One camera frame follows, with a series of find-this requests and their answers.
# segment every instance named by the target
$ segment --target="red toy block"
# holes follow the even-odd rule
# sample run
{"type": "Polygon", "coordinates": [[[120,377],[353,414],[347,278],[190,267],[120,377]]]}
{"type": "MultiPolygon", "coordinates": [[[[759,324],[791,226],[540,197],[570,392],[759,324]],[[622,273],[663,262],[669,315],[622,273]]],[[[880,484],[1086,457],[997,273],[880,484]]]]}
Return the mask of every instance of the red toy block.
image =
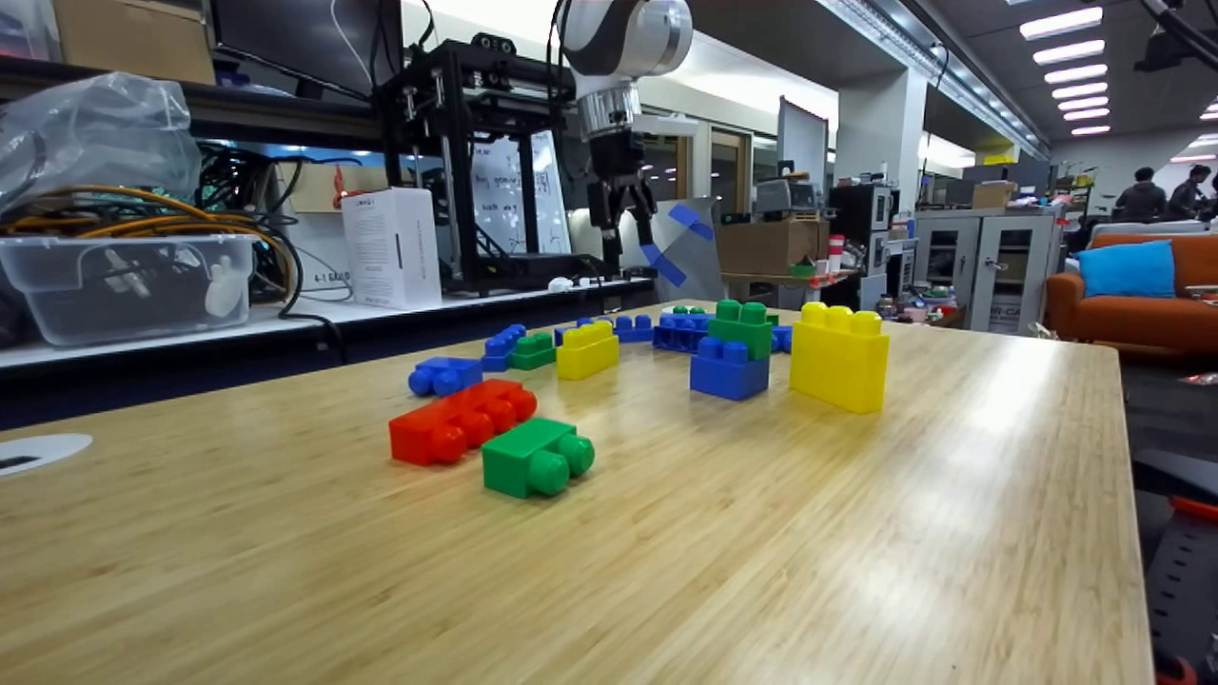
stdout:
{"type": "Polygon", "coordinates": [[[388,451],[409,463],[457,463],[466,451],[526,424],[535,397],[518,382],[480,382],[388,424],[388,451]]]}

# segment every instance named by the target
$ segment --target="building block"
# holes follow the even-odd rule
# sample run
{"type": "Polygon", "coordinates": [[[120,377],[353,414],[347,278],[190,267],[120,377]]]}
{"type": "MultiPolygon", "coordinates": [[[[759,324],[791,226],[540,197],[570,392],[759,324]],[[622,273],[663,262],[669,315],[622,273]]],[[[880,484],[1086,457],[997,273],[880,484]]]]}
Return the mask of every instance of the building block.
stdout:
{"type": "Polygon", "coordinates": [[[713,321],[713,338],[746,341],[749,357],[772,354],[772,321],[758,301],[718,301],[713,321]]]}
{"type": "Polygon", "coordinates": [[[457,463],[460,454],[526,424],[535,397],[518,382],[480,382],[388,424],[388,451],[409,463],[457,463]]]}
{"type": "Polygon", "coordinates": [[[791,328],[791,392],[853,414],[883,410],[890,338],[875,311],[804,303],[791,328]]]}
{"type": "Polygon", "coordinates": [[[791,328],[772,328],[772,354],[791,354],[791,328]]]}
{"type": "Polygon", "coordinates": [[[567,424],[532,420],[482,447],[482,484],[513,498],[555,498],[592,468],[592,442],[567,424]]]}
{"type": "Polygon", "coordinates": [[[518,350],[510,354],[510,371],[540,371],[540,364],[550,364],[555,357],[559,357],[555,338],[535,330],[518,341],[518,350]]]}
{"type": "Polygon", "coordinates": [[[700,338],[688,387],[723,399],[749,399],[768,392],[768,357],[752,357],[746,341],[700,338]]]}
{"type": "Polygon", "coordinates": [[[405,387],[416,397],[454,397],[482,382],[482,361],[470,357],[427,357],[409,371],[405,387]]]}
{"type": "Polygon", "coordinates": [[[518,350],[521,338],[526,338],[521,324],[510,324],[498,336],[492,336],[482,350],[482,371],[494,371],[494,372],[510,371],[510,354],[518,350]]]}
{"type": "Polygon", "coordinates": [[[619,341],[650,341],[655,336],[650,315],[615,315],[612,330],[619,341]]]}
{"type": "Polygon", "coordinates": [[[619,341],[610,321],[570,328],[559,348],[559,382],[592,377],[619,361],[619,341]]]}
{"type": "Polygon", "coordinates": [[[655,330],[650,330],[650,348],[655,350],[685,350],[692,354],[696,341],[709,336],[713,321],[700,310],[674,310],[666,315],[659,315],[655,330]]]}

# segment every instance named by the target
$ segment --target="person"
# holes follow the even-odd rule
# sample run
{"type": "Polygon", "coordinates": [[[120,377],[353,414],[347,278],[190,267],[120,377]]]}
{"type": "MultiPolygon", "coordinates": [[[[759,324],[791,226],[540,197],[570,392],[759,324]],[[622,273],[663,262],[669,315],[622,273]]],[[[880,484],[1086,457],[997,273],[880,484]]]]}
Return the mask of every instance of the person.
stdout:
{"type": "Polygon", "coordinates": [[[1206,213],[1206,192],[1209,166],[1195,163],[1186,179],[1171,192],[1171,213],[1174,217],[1202,217],[1206,213]]]}
{"type": "Polygon", "coordinates": [[[1168,213],[1168,194],[1153,184],[1153,166],[1138,166],[1135,185],[1125,185],[1112,204],[1113,221],[1153,226],[1165,213],[1168,213]]]}

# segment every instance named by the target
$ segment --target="yellow block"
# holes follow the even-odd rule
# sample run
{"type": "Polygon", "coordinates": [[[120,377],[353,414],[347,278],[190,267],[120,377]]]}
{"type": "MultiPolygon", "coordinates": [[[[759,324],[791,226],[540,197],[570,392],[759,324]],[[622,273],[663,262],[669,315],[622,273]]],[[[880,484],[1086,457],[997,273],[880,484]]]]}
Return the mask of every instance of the yellow block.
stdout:
{"type": "Polygon", "coordinates": [[[804,303],[791,324],[791,392],[853,414],[883,410],[886,330],[875,311],[804,303]]]}
{"type": "Polygon", "coordinates": [[[559,382],[592,377],[619,361],[619,341],[610,321],[592,321],[586,328],[570,328],[559,348],[559,382]]]}

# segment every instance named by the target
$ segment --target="green block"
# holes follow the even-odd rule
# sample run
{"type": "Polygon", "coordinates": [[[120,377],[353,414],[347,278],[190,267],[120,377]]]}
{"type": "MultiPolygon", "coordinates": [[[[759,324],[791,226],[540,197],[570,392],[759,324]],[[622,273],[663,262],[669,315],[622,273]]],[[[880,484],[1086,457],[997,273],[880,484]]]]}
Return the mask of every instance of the green block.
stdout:
{"type": "Polygon", "coordinates": [[[768,361],[772,354],[772,321],[759,301],[718,301],[713,321],[713,338],[749,348],[749,357],[768,361]]]}
{"type": "Polygon", "coordinates": [[[540,371],[540,364],[550,364],[555,357],[559,350],[550,336],[526,336],[510,354],[510,371],[540,371]]]}
{"type": "Polygon", "coordinates": [[[555,420],[527,420],[482,442],[482,484],[513,498],[555,498],[592,468],[592,442],[555,420]]]}

